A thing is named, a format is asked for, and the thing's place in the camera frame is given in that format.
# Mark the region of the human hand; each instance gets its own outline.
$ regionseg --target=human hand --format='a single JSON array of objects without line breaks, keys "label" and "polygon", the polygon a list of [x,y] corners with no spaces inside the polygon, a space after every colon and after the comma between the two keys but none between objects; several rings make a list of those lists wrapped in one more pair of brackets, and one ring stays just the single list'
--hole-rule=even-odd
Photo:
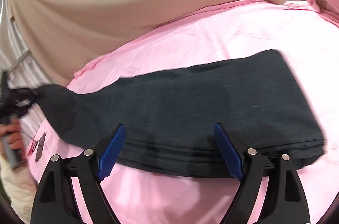
[{"label": "human hand", "polygon": [[2,145],[2,141],[5,139],[3,136],[8,132],[11,133],[6,138],[6,141],[10,144],[11,149],[24,150],[24,144],[21,136],[21,128],[18,119],[13,119],[10,125],[0,125],[0,155],[6,158],[5,150]]}]

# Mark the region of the black clamp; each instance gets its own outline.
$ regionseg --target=black clamp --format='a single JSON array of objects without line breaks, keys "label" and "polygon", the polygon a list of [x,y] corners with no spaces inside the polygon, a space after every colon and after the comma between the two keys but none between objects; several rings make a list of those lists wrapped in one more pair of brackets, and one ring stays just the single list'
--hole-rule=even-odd
[{"label": "black clamp", "polygon": [[[3,71],[0,85],[0,124],[2,125],[9,125],[12,117],[21,118],[26,115],[38,98],[38,94],[31,88],[10,89],[7,77],[7,72]],[[6,140],[8,135],[9,133],[3,136],[2,144],[10,167],[15,169],[25,162],[23,151],[11,149]]]},{"label": "black clamp", "polygon": [[[232,176],[241,183],[220,224],[247,224],[265,170],[271,170],[264,205],[256,224],[307,224],[308,205],[299,176],[287,154],[268,158],[244,146],[218,123],[214,137]],[[71,177],[78,177],[94,224],[120,224],[100,182],[113,169],[126,139],[126,128],[118,125],[112,136],[78,157],[51,157],[38,186],[31,224],[83,223],[74,196]]]}]

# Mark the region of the pink bed sheet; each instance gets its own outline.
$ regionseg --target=pink bed sheet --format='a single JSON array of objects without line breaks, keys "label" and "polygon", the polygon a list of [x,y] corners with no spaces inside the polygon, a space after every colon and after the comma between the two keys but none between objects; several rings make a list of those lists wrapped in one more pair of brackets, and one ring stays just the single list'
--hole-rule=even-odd
[{"label": "pink bed sheet", "polygon": [[[295,74],[326,137],[325,155],[298,171],[316,223],[339,191],[339,29],[336,15],[320,12],[314,0],[284,6],[245,0],[213,6],[179,18],[88,63],[69,88],[97,91],[119,77],[242,58],[280,50]],[[47,133],[43,156],[28,158],[37,181],[53,154],[77,156],[82,149],[65,144],[47,121],[35,139]],[[83,220],[91,223],[79,184],[74,190]],[[116,164],[101,186],[122,224],[218,224],[238,188],[235,179],[183,178]],[[257,220],[267,178],[249,223]]]}]

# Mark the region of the person's arm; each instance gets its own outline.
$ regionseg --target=person's arm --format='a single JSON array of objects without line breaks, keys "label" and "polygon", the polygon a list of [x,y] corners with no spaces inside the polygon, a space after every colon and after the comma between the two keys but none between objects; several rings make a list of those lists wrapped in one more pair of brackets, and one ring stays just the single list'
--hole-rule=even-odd
[{"label": "person's arm", "polygon": [[[0,139],[7,133],[12,134],[7,138],[12,149],[25,150],[22,141],[19,120],[14,120],[11,125],[0,125]],[[11,199],[11,206],[15,213],[25,224],[31,221],[33,201],[36,193],[36,186],[29,172],[28,166],[24,165],[15,170],[10,168],[6,160],[6,154],[0,141],[0,176],[3,188]]]}]

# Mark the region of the dark gray cloth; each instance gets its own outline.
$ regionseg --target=dark gray cloth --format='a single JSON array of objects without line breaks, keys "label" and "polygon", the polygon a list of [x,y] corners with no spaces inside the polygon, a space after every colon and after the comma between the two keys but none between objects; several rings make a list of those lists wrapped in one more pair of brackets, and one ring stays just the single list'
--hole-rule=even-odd
[{"label": "dark gray cloth", "polygon": [[118,123],[128,138],[118,162],[152,172],[229,177],[213,138],[223,122],[248,147],[297,168],[323,154],[324,139],[306,99],[278,51],[133,78],[79,95],[45,85],[38,104],[69,144],[93,148]]}]

